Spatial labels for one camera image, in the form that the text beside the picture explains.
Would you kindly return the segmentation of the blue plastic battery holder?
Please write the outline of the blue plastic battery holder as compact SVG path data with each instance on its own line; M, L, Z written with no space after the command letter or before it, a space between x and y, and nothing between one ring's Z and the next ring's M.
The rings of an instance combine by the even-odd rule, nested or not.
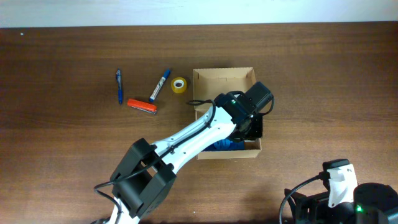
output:
M217 141L206 147L204 151L240 151L244 150L244 142L234 142L228 139Z

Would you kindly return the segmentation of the yellow tape roll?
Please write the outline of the yellow tape roll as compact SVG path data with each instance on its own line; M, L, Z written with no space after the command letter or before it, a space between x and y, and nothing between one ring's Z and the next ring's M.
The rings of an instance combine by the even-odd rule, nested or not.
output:
M171 88L174 93L184 93L187 89L187 81L182 77L174 78L171 82Z

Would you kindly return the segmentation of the orange stapler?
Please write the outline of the orange stapler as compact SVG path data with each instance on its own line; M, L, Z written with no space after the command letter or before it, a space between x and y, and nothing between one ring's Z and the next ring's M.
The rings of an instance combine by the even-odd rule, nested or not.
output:
M147 113L156 114L157 107L156 105L146 103L143 101L135 100L135 99L128 99L127 105L131 108L135 108L141 111L145 111Z

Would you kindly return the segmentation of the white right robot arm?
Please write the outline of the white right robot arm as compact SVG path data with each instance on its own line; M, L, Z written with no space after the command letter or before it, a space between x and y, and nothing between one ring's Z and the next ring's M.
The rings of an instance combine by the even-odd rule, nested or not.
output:
M390 185L359 184L348 159L327 161L322 167L316 176L284 190L279 208L280 224L284 223L282 213L286 204L294 223L397 223L397 192ZM325 192L309 196L298 193L298 189L316 180L322 181Z

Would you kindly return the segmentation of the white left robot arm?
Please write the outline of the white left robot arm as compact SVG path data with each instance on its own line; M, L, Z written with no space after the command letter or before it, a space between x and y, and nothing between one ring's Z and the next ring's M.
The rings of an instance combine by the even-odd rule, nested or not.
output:
M174 135L152 144L137 140L125 153L109 181L94 187L110 200L110 217L98 223L139 223L167 197L177 172L208 146L220 140L242 141L274 96L261 82L246 92L230 91L207 101L209 110Z

